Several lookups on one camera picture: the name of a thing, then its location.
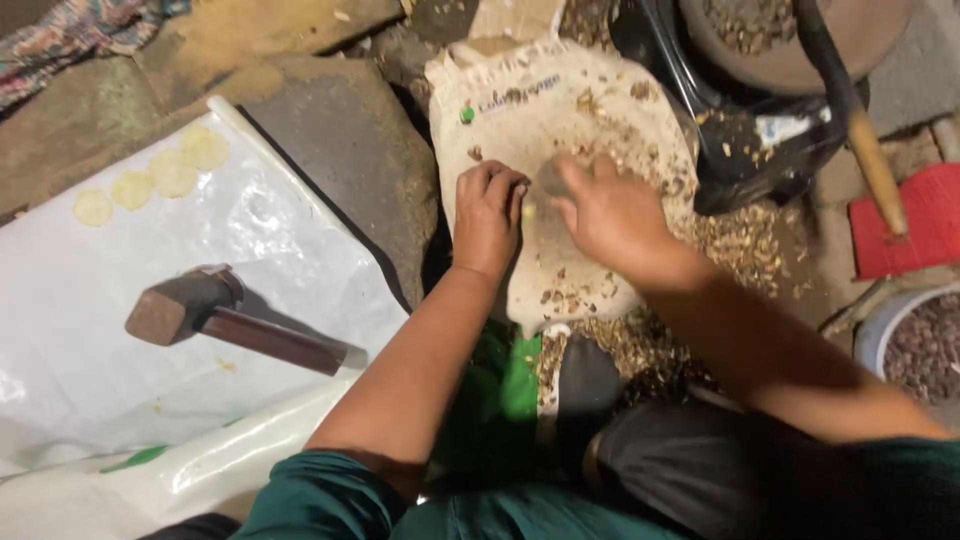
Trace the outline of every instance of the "hammer head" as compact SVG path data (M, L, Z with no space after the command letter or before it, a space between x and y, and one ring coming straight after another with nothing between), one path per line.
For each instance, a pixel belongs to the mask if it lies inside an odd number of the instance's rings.
M127 333L163 346L190 337L214 308L242 300L242 289L231 287L224 274L229 271L193 270L143 291L127 319Z

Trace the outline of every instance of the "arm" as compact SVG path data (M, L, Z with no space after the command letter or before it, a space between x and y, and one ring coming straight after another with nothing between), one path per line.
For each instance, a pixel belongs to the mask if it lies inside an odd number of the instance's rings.
M626 278L740 403L829 443L948 438L896 388L738 285L667 230L653 187L555 159L576 202L555 199L577 247Z
M416 500L437 431L516 251L524 177L497 161L457 180L453 266L304 447L349 455Z

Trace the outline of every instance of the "person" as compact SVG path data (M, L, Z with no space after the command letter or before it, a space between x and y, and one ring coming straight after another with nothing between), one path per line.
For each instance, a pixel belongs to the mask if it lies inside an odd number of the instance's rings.
M416 504L444 413L516 251L528 181L486 161L457 181L452 266L303 452L274 467L233 538L960 533L960 444L947 431L676 239L656 191L618 174L610 157L587 169L561 154L554 167L571 197L551 204L577 248L627 279L741 410L637 405L586 437L585 473L568 485Z

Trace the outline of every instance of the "hand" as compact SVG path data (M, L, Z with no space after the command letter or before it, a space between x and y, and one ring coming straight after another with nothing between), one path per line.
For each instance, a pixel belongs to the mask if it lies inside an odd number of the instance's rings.
M499 161L484 161L457 179L453 266L483 275L493 291L516 252L520 201L529 182Z
M666 228L657 191L632 174L617 174L607 154L593 160L592 173L568 153L557 155L553 166L576 201L555 197L550 204L577 249L634 286L656 286L670 272L666 256L686 247Z

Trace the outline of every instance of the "red object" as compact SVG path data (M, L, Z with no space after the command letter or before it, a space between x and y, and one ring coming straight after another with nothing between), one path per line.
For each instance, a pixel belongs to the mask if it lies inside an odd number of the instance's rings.
M850 223L860 280L920 270L960 260L960 163L930 167L900 185L910 234L896 238L873 199L850 203Z

